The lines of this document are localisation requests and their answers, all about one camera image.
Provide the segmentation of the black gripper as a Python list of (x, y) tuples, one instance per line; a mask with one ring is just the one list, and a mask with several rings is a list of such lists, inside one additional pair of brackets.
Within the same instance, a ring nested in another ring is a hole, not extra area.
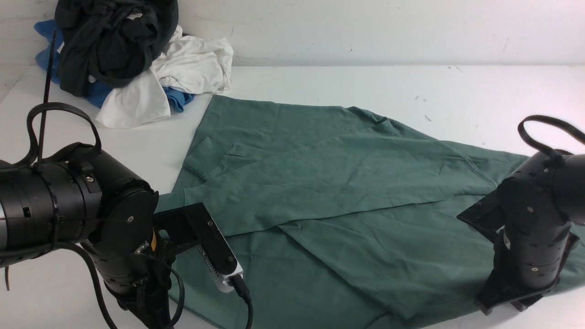
[(165, 226), (100, 223), (82, 243), (121, 308), (149, 329), (171, 329), (169, 290), (174, 258), (161, 241)]

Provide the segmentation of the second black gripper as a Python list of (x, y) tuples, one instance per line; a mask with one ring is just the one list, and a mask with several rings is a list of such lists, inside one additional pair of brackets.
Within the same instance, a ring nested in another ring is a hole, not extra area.
[(493, 270), (475, 297), (485, 315), (508, 303), (523, 312), (541, 300), (579, 243), (550, 192), (495, 190), (457, 218), (494, 247)]

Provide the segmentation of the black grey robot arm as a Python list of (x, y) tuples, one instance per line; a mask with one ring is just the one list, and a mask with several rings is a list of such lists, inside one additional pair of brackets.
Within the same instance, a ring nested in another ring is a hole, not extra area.
[(1, 163), (1, 267), (55, 250), (81, 256), (98, 306), (101, 285), (148, 329), (171, 329), (173, 258), (154, 222), (158, 192), (106, 152), (74, 143), (38, 163)]

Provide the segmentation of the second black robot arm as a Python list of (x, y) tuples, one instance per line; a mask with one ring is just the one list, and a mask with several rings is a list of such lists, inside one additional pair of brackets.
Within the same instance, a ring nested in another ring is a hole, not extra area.
[(493, 243), (494, 267), (475, 302), (489, 315), (502, 304), (522, 312), (559, 282), (584, 223), (584, 156), (537, 153), (457, 217)]

